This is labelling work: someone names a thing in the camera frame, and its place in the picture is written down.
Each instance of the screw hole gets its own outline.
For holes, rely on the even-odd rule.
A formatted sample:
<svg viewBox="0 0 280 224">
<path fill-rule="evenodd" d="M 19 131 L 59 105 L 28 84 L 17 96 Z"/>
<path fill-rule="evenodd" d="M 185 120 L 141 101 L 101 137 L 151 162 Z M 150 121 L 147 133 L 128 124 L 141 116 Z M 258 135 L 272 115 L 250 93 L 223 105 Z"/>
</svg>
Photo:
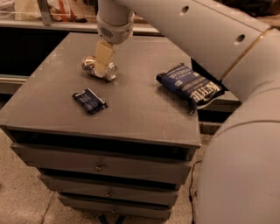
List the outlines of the screw hole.
<svg viewBox="0 0 280 224">
<path fill-rule="evenodd" d="M 242 35 L 240 35 L 240 36 L 235 40 L 234 44 L 235 44 L 236 46 L 238 46 L 244 39 L 245 39 L 245 35 L 242 34 Z"/>
<path fill-rule="evenodd" d="M 184 16 L 184 15 L 186 14 L 186 12 L 188 12 L 188 10 L 189 10 L 189 6 L 185 6 L 185 7 L 181 10 L 180 16 L 181 16 L 181 17 Z"/>
</svg>

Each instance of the speckled floor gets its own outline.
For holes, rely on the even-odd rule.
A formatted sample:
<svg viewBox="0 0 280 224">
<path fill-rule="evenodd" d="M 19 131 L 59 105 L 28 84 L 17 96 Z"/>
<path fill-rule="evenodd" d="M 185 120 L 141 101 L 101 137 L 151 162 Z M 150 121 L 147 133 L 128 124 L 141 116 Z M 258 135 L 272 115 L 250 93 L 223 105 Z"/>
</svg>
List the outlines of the speckled floor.
<svg viewBox="0 0 280 224">
<path fill-rule="evenodd" d="M 201 135 L 202 147 L 192 162 L 201 160 L 211 136 Z M 0 130 L 0 224 L 97 224 L 101 213 L 74 210 L 63 206 L 56 192 L 49 191 L 39 180 L 39 172 L 28 167 L 10 148 L 11 140 Z M 195 167 L 193 189 L 196 191 L 200 166 Z M 127 216 L 123 224 L 188 224 L 192 209 L 188 200 L 189 175 L 182 185 L 178 200 L 169 220 L 153 220 Z M 115 223 L 116 214 L 105 213 L 109 223 Z"/>
</svg>

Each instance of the drawer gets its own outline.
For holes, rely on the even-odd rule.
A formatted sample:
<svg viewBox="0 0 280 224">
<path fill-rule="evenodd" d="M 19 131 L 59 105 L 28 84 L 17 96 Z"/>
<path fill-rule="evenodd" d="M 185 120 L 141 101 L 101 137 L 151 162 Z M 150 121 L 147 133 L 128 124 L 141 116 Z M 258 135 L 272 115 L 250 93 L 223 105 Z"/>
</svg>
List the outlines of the drawer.
<svg viewBox="0 0 280 224">
<path fill-rule="evenodd" d="M 106 151 L 18 143 L 13 143 L 11 148 L 29 166 L 173 183 L 177 189 L 185 183 L 191 168 L 190 162 L 186 161 L 132 157 Z"/>
<path fill-rule="evenodd" d="M 90 199 L 78 196 L 60 195 L 59 200 L 65 206 L 79 209 L 89 209 L 113 214 L 135 215 L 155 219 L 168 220 L 171 209 L 164 206 L 149 206 L 126 202 L 109 201 L 103 199 Z"/>
<path fill-rule="evenodd" d="M 52 191 L 60 193 L 75 193 L 95 197 L 129 200 L 166 205 L 172 207 L 178 197 L 177 191 L 164 190 L 155 187 L 125 185 L 84 178 L 66 178 L 40 175 L 40 179 Z"/>
</svg>

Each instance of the cable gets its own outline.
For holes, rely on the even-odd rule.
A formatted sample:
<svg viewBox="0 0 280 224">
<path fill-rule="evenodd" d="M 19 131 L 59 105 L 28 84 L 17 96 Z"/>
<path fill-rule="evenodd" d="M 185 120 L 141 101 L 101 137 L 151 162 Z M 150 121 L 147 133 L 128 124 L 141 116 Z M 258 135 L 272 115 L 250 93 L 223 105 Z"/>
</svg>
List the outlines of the cable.
<svg viewBox="0 0 280 224">
<path fill-rule="evenodd" d="M 192 176 L 191 176 L 191 184 L 190 184 L 190 188 L 189 188 L 189 200 L 191 202 L 191 206 L 192 206 L 192 224 L 195 223 L 194 221 L 194 209 L 193 209 L 193 196 L 192 196 L 192 187 L 193 187 L 193 171 L 194 171 L 194 168 L 195 168 L 195 165 L 196 164 L 199 164 L 201 163 L 202 160 L 199 160 L 197 162 L 195 162 L 192 166 Z"/>
</svg>

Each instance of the small black package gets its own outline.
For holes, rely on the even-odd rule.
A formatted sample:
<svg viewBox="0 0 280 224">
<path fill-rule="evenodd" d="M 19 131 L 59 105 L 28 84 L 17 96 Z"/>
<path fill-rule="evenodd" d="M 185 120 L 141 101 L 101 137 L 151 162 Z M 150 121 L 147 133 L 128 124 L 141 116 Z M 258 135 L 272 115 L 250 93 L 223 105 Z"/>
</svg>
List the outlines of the small black package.
<svg viewBox="0 0 280 224">
<path fill-rule="evenodd" d="M 195 73 L 183 63 L 167 73 L 158 74 L 157 81 L 186 101 L 192 108 L 192 113 L 225 93 L 223 87 Z"/>
<path fill-rule="evenodd" d="M 107 103 L 99 98 L 90 88 L 87 88 L 80 93 L 73 94 L 73 98 L 89 114 L 95 114 L 108 107 Z"/>
</svg>

